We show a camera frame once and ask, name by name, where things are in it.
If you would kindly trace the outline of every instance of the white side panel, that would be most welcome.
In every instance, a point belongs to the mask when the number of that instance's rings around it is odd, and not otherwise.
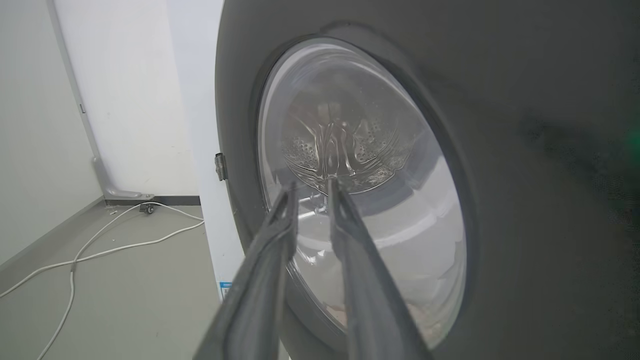
[[[198,195],[162,0],[54,0],[100,155],[121,190]]]
[[[215,103],[216,43],[222,0],[167,0],[175,62],[191,133],[202,213],[220,290],[244,259],[226,182],[218,181],[214,158],[220,152]]]
[[[102,196],[44,0],[0,1],[0,264]]]

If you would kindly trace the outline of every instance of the round glass door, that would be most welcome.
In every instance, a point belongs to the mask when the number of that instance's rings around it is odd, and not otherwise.
[[[326,180],[336,176],[424,339],[437,346],[462,301],[464,224],[442,150],[399,82],[347,43],[301,42],[269,75],[258,141],[266,204],[281,184],[298,184],[298,248],[290,271],[325,315],[346,330],[342,269],[326,206]]]

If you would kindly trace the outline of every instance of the gray floor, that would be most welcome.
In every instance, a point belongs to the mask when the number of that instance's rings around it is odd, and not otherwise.
[[[202,216],[199,207],[179,209]],[[115,208],[118,214],[127,208]],[[41,266],[73,259],[117,214],[98,205],[57,229],[0,272],[3,292]],[[197,224],[159,208],[124,215],[84,255],[159,239]],[[36,359],[67,306],[70,265],[44,272],[0,299],[0,359]],[[204,226],[162,243],[78,264],[76,297],[46,360],[191,359],[219,306]],[[287,359],[280,347],[280,359]]]

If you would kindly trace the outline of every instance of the washing machine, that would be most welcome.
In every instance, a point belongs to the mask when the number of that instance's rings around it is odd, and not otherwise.
[[[638,355],[638,13],[632,1],[227,1],[219,167],[242,248],[283,184],[300,195],[279,330],[291,358],[347,358],[329,177],[435,359]]]

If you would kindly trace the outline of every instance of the white cable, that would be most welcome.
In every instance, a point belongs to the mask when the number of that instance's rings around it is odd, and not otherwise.
[[[144,242],[144,243],[137,243],[137,244],[126,245],[126,246],[122,246],[122,247],[117,247],[115,249],[99,252],[99,253],[91,255],[91,256],[86,256],[85,258],[80,258],[80,255],[84,252],[84,250],[98,237],[98,235],[103,230],[105,230],[109,225],[113,224],[113,222],[118,220],[122,215],[124,215],[124,214],[130,212],[131,210],[136,209],[136,208],[138,208],[138,207],[140,207],[141,205],[144,205],[144,204],[154,204],[154,205],[164,206],[165,208],[177,211],[177,212],[179,212],[179,213],[181,213],[183,215],[186,215],[186,216],[188,216],[190,218],[194,218],[196,220],[201,220],[201,222],[197,223],[196,225],[185,227],[185,228],[180,229],[178,231],[174,231],[171,234],[169,234],[169,235],[167,235],[167,236],[165,236],[163,238],[160,238],[158,240],[147,241],[147,242]],[[65,311],[64,315],[62,316],[62,320],[60,321],[60,324],[58,325],[58,328],[56,329],[56,332],[54,332],[53,336],[51,337],[51,340],[49,340],[49,343],[47,344],[47,346],[44,348],[44,350],[42,350],[42,352],[40,353],[40,356],[38,356],[37,360],[42,360],[42,357],[47,353],[48,349],[51,347],[51,345],[55,341],[56,337],[58,337],[58,334],[60,333],[60,330],[62,330],[62,325],[64,325],[65,321],[67,320],[67,316],[69,315],[69,311],[71,310],[71,304],[73,303],[74,296],[76,294],[76,289],[75,289],[75,286],[74,286],[74,273],[75,273],[75,270],[76,270],[76,264],[77,263],[80,263],[82,261],[87,261],[87,260],[90,260],[90,259],[94,259],[94,258],[103,256],[103,255],[107,255],[107,254],[110,254],[112,252],[116,252],[116,251],[119,251],[119,250],[124,250],[124,249],[129,249],[129,248],[132,248],[132,247],[138,247],[138,246],[143,246],[143,245],[150,245],[150,244],[159,243],[160,241],[164,241],[164,240],[172,237],[173,235],[179,234],[179,233],[181,233],[183,231],[195,229],[196,227],[198,227],[198,226],[200,226],[202,224],[204,224],[204,219],[199,218],[199,217],[195,217],[195,216],[190,215],[190,214],[187,214],[184,211],[180,211],[178,209],[172,208],[171,206],[167,206],[167,205],[164,205],[164,204],[160,204],[159,202],[153,202],[153,201],[143,202],[142,204],[135,205],[135,206],[125,210],[122,214],[118,215],[112,221],[110,221],[108,224],[103,226],[102,229],[98,230],[98,232],[95,233],[95,235],[93,235],[84,246],[82,246],[80,251],[76,254],[76,257],[72,261],[65,261],[64,263],[58,263],[58,264],[43,266],[42,268],[39,268],[38,270],[32,272],[29,276],[25,277],[20,282],[18,282],[16,285],[13,285],[11,288],[9,288],[9,290],[7,290],[4,293],[0,294],[0,299],[3,296],[5,296],[5,295],[9,294],[10,292],[12,292],[13,290],[17,289],[20,285],[22,285],[25,282],[29,281],[31,278],[33,278],[34,276],[38,275],[41,272],[44,272],[44,271],[49,270],[49,269],[56,268],[58,266],[64,266],[64,265],[71,264],[71,273],[69,275],[69,283],[71,284],[71,296],[69,298],[69,305],[67,306],[67,310]]]

